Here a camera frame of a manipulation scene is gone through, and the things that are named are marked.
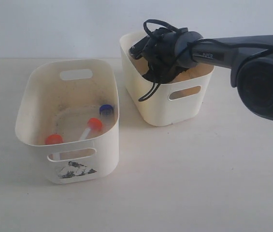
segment white table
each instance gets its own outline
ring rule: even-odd
[[[0,232],[273,232],[273,121],[248,111],[216,68],[199,114],[145,123],[120,97],[120,160],[109,176],[55,185],[14,133],[30,73],[50,59],[0,59]]]

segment robotic arm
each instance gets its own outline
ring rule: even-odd
[[[163,27],[151,32],[147,23]],[[134,59],[144,57],[145,79],[157,84],[139,101],[150,98],[159,85],[179,73],[206,63],[231,69],[230,84],[254,114],[273,120],[273,35],[204,39],[195,31],[175,28],[155,19],[144,22],[147,33],[129,50]]]

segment blue cap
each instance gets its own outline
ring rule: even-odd
[[[100,114],[102,111],[112,111],[114,113],[114,109],[111,105],[105,104],[100,107]]]

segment white plastic bin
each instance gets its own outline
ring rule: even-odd
[[[75,72],[90,76],[75,78]],[[114,108],[107,131],[79,141],[87,121],[99,118],[99,108]],[[37,171],[56,184],[106,176],[119,161],[119,101],[111,66],[97,59],[59,61],[37,68],[30,76],[19,108],[15,133],[38,161]],[[50,134],[60,134],[63,143],[45,145]],[[60,160],[52,154],[60,153]]]
[[[134,60],[129,48],[147,34],[143,31],[124,35],[120,39],[125,85],[143,119],[153,126],[166,126],[197,115],[206,93],[214,66],[199,64],[179,74],[171,83],[162,84],[149,99],[138,99],[152,87],[142,77],[148,71],[144,58]]]

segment orange cap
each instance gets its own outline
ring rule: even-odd
[[[46,145],[52,145],[52,144],[62,144],[63,139],[61,135],[59,134],[51,134],[45,139]]]
[[[96,117],[92,117],[91,119],[89,119],[87,124],[92,130],[95,131],[100,131],[103,127],[102,122]]]

